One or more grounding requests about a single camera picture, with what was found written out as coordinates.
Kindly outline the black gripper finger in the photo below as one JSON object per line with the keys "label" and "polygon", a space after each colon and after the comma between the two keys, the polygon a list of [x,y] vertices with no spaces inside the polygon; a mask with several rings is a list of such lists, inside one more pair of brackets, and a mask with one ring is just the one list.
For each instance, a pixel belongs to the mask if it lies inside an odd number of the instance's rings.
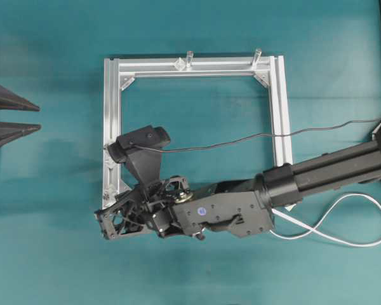
{"label": "black gripper finger", "polygon": [[0,147],[41,129],[41,125],[0,122]]}
{"label": "black gripper finger", "polygon": [[0,110],[40,111],[40,107],[0,85]]}

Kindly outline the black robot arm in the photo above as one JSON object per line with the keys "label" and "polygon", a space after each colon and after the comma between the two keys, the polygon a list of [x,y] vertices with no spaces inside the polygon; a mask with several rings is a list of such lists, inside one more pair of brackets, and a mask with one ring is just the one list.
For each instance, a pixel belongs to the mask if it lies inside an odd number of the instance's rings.
{"label": "black robot arm", "polygon": [[381,179],[381,124],[373,140],[300,163],[285,163],[253,179],[228,180],[192,190],[186,179],[160,178],[170,137],[162,127],[146,126],[120,135],[105,150],[124,165],[136,186],[95,212],[105,239],[154,231],[160,238],[227,231],[243,238],[270,232],[281,207],[355,183]]}

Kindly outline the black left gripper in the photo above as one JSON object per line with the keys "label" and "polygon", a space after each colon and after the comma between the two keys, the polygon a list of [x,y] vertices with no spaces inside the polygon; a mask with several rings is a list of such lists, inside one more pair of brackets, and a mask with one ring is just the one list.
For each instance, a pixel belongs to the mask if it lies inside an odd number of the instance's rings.
{"label": "black left gripper", "polygon": [[185,233],[172,207],[192,199],[187,179],[172,176],[148,186],[137,184],[131,191],[118,194],[115,204],[94,213],[106,240],[155,232],[160,238]]}

